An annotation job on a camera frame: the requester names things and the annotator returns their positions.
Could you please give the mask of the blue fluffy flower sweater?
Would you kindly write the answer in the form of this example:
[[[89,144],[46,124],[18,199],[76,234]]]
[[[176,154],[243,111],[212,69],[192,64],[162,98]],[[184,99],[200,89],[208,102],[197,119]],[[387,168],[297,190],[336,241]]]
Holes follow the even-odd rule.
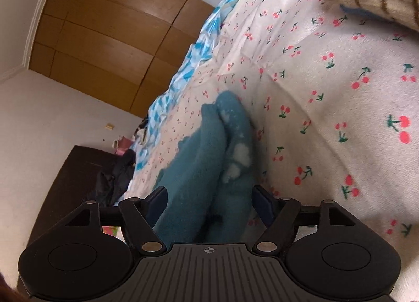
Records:
[[[154,227],[166,246],[238,242],[251,213],[253,129],[243,105],[224,91],[201,114],[200,127],[178,143],[156,180],[168,191]]]

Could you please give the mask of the dark navy clothes pile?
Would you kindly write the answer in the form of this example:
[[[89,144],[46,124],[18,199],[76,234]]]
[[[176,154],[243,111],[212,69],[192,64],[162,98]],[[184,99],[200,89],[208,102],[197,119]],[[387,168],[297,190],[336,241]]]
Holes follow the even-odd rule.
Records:
[[[117,156],[97,174],[95,187],[88,195],[89,201],[97,201],[101,207],[111,207],[119,202],[134,175],[136,154],[131,149]]]

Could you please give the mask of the pink cartoon pillow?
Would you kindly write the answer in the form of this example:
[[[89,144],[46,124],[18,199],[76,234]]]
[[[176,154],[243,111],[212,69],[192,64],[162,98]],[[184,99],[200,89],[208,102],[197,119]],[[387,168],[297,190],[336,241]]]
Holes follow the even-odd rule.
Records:
[[[120,230],[120,227],[104,226],[102,228],[103,233],[105,233],[106,235],[115,237],[115,238],[117,238],[119,230]]]

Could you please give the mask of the dark wooden headboard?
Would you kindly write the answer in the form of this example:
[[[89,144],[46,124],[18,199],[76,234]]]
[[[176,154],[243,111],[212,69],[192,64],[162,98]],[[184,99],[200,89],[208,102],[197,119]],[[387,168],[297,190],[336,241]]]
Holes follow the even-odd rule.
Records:
[[[102,230],[97,179],[119,157],[75,146],[48,191],[19,259],[20,288],[46,301],[86,301],[112,291],[131,266],[129,248]]]

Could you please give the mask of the white cherry print quilt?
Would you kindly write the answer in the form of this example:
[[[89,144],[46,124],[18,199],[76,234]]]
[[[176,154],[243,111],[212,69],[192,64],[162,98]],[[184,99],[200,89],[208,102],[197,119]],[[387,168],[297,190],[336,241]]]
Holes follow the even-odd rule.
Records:
[[[239,0],[127,196],[151,192],[225,90],[252,121],[258,181],[354,213],[401,256],[393,298],[417,301],[418,31],[324,0]]]

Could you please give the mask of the blue white checked blanket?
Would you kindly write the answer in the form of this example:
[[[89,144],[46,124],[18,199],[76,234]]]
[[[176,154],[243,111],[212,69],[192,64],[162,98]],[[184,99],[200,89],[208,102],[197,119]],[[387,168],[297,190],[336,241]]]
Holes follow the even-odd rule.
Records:
[[[158,143],[162,124],[180,99],[195,70],[201,63],[211,59],[212,52],[219,42],[222,23],[238,1],[221,0],[219,2],[203,24],[196,42],[189,47],[181,66],[171,79],[167,91],[158,96],[149,107],[145,140],[142,142],[140,139],[136,139],[131,147],[136,153],[135,172],[139,172],[147,164],[152,149]]]

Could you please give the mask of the wooden wardrobe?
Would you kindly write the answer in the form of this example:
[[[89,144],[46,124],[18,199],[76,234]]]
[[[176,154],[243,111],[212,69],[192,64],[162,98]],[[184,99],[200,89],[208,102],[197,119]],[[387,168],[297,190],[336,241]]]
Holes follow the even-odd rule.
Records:
[[[213,9],[202,0],[46,0],[29,68],[144,117]]]

